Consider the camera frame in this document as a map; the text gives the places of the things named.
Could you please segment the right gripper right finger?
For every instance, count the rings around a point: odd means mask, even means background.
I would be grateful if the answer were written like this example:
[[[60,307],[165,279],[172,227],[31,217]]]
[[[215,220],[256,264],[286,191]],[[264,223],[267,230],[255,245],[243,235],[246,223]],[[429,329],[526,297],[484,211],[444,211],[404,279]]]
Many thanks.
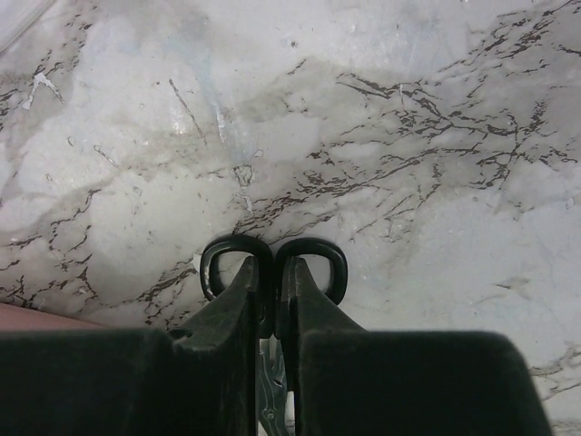
[[[370,332],[317,287],[281,274],[299,435],[548,435],[524,358],[494,332]]]

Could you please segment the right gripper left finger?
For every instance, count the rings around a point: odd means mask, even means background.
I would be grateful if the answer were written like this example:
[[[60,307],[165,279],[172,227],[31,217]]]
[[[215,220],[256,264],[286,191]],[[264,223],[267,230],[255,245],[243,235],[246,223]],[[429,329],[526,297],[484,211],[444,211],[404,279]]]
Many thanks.
[[[259,265],[178,335],[153,328],[3,332],[4,435],[254,435]]]

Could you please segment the metal scissors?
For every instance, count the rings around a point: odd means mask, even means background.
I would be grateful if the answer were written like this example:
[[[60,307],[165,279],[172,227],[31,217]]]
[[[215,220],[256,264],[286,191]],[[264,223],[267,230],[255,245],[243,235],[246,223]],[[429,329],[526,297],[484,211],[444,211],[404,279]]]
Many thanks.
[[[281,343],[286,394],[284,424],[287,431],[304,433],[300,395],[300,346],[308,332],[357,330],[359,326],[342,312],[348,285],[348,262],[334,243],[303,237],[283,244],[273,253],[263,241],[248,235],[223,236],[212,241],[201,258],[204,296],[213,300],[226,291],[218,272],[219,258],[226,253],[246,253],[258,268],[258,332],[263,339],[275,337]],[[304,255],[316,255],[330,265],[328,287],[314,281]]]

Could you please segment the pink medicine kit case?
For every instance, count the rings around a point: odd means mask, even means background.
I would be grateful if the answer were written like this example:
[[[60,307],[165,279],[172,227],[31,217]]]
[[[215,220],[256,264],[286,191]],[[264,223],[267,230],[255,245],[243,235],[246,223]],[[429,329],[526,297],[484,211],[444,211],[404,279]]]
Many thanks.
[[[0,304],[0,329],[2,332],[40,332],[101,328],[102,325],[92,322],[84,322],[5,303]]]

